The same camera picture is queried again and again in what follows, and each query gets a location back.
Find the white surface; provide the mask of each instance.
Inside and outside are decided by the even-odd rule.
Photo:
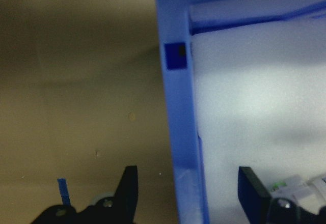
[[[248,223],[237,171],[262,182],[326,172],[326,19],[193,36],[198,132],[211,223]]]

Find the black clamp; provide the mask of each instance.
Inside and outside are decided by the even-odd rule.
[[[127,166],[113,197],[103,198],[80,213],[69,205],[55,205],[43,211],[32,224],[132,224],[137,201],[137,166]]]
[[[291,200],[273,199],[250,167],[239,167],[238,198],[250,224],[326,224],[326,206],[315,215]]]

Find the screw head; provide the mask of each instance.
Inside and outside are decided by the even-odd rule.
[[[279,199],[277,201],[277,203],[279,204],[279,206],[286,208],[286,209],[291,207],[291,203],[286,199]]]
[[[66,209],[58,209],[57,212],[56,212],[56,216],[57,217],[64,216],[65,214],[67,214],[67,210]]]
[[[111,208],[112,205],[113,205],[112,200],[104,200],[104,202],[103,202],[103,207],[105,207],[105,208],[107,208],[107,207]]]

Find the blue tape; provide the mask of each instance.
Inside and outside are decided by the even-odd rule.
[[[63,205],[70,205],[69,192],[65,178],[58,179],[59,191],[62,198]]]

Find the beige wall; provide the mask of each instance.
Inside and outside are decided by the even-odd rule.
[[[78,211],[139,167],[135,221],[176,223],[154,0],[0,0],[0,223]]]

